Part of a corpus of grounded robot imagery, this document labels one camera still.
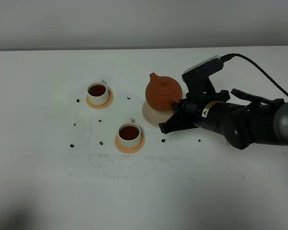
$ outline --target dark brown tea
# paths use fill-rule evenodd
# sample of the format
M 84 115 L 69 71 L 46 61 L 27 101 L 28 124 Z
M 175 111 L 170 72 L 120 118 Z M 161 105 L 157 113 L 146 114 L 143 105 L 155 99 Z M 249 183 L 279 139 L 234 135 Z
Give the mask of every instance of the dark brown tea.
M 105 92 L 106 88 L 103 85 L 94 85 L 88 90 L 88 93 L 94 97 L 99 97 Z
M 124 140 L 133 140 L 139 135 L 139 130 L 133 126 L 126 126 L 120 130 L 120 137 Z

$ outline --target beige teapot base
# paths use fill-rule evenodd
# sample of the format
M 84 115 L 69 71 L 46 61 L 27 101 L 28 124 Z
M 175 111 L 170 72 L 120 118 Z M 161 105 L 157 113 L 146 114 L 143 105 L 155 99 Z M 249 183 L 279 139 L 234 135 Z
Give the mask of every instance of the beige teapot base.
M 142 115 L 144 119 L 152 126 L 159 127 L 159 123 L 166 122 L 172 115 L 172 111 L 161 112 L 150 107 L 147 101 L 142 106 Z

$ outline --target label on robot arm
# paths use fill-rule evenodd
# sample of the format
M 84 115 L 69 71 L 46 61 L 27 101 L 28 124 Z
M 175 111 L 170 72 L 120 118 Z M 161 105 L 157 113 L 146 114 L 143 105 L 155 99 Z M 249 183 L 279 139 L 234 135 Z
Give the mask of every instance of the label on robot arm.
M 218 102 L 220 102 L 220 101 L 209 102 L 202 111 L 202 117 L 207 118 L 209 109 L 211 109 L 211 107 Z

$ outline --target black cable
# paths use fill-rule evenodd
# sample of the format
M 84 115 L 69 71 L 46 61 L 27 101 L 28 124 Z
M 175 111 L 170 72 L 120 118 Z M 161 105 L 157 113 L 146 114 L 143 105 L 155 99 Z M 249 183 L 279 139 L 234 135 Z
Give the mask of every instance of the black cable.
M 247 60 L 248 62 L 252 63 L 257 69 L 260 70 L 261 73 L 263 73 L 279 90 L 281 90 L 281 92 L 283 92 L 287 97 L 288 97 L 288 93 L 279 86 L 279 84 L 277 84 L 262 68 L 260 68 L 260 66 L 258 66 L 255 62 L 253 62 L 251 59 L 249 59 L 248 57 L 241 55 L 241 54 L 227 54 L 221 57 L 223 62 L 226 62 L 228 60 L 231 60 L 233 57 L 240 57 L 243 58 L 245 60 Z

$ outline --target cup handle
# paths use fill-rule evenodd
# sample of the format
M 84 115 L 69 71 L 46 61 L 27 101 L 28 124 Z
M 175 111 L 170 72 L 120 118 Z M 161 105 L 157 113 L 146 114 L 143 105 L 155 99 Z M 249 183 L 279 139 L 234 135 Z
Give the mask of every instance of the cup handle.
M 124 124 L 126 124 L 126 123 L 132 123 L 132 117 L 128 117 L 128 119 L 126 119 Z

